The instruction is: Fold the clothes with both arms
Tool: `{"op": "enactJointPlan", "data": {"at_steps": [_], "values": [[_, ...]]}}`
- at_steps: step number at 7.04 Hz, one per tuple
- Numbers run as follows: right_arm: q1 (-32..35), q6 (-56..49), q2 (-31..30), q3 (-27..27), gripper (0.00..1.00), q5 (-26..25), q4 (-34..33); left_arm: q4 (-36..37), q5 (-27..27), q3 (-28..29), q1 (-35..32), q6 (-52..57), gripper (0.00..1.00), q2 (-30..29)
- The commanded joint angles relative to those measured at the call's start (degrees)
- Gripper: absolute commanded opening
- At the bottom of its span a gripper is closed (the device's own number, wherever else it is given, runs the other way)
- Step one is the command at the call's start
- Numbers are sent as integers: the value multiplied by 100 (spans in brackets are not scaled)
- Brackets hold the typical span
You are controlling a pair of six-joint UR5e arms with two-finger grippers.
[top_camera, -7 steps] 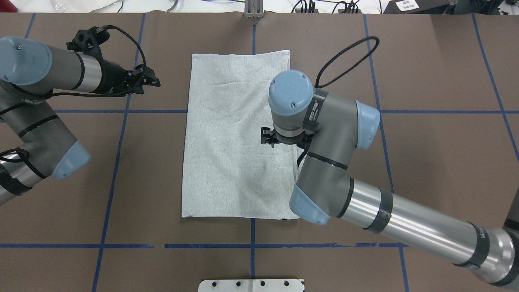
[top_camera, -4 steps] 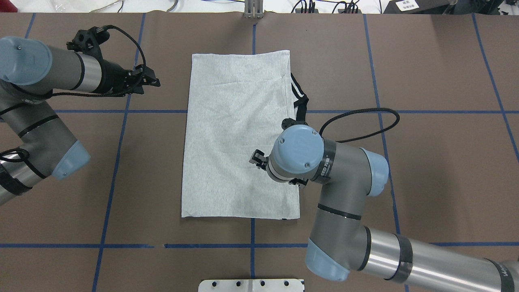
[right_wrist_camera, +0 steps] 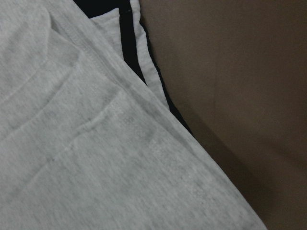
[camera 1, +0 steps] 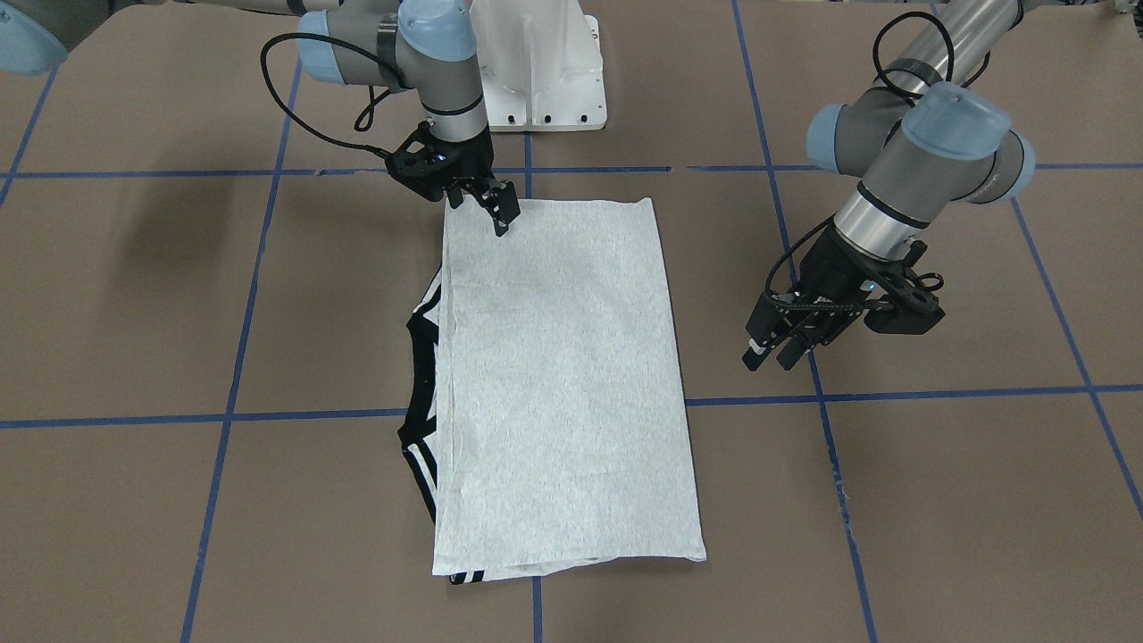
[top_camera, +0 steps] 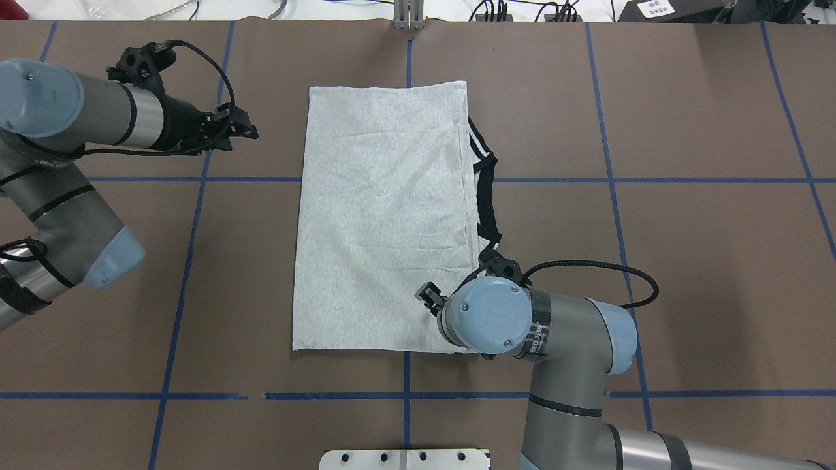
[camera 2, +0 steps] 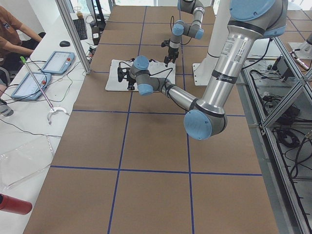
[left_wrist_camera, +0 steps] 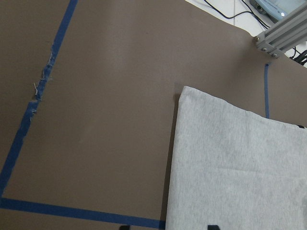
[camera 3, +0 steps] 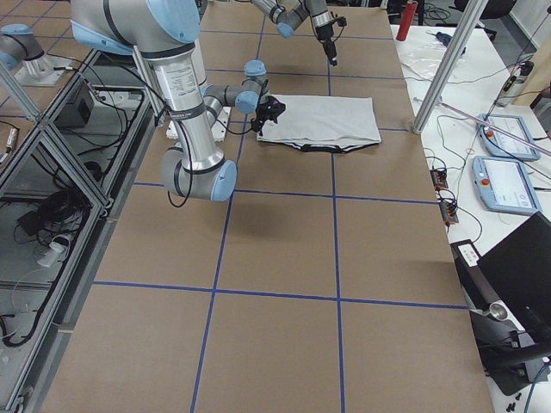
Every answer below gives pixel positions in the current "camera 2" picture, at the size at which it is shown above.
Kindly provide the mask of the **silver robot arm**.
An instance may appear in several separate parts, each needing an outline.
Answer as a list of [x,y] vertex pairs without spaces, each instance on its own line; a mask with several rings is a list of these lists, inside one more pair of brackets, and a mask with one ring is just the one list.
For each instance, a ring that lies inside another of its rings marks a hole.
[[204,34],[202,21],[205,8],[200,0],[178,0],[177,8],[179,11],[193,15],[193,21],[191,24],[187,24],[182,20],[177,20],[171,27],[171,38],[162,42],[161,47],[168,47],[168,55],[164,58],[166,66],[168,66],[169,62],[175,63],[178,58],[183,35],[194,39],[201,39]]
[[187,93],[167,78],[149,72],[145,56],[135,58],[129,68],[118,68],[118,80],[128,81],[129,89],[143,95],[155,91],[170,98],[186,111],[184,127],[197,140],[221,133],[227,126],[225,102],[235,85],[245,60],[258,39],[273,38],[284,33],[288,2],[286,0],[222,0],[218,7],[214,32],[227,30],[217,44],[217,61],[209,70],[204,60],[200,67],[209,79],[201,98]]

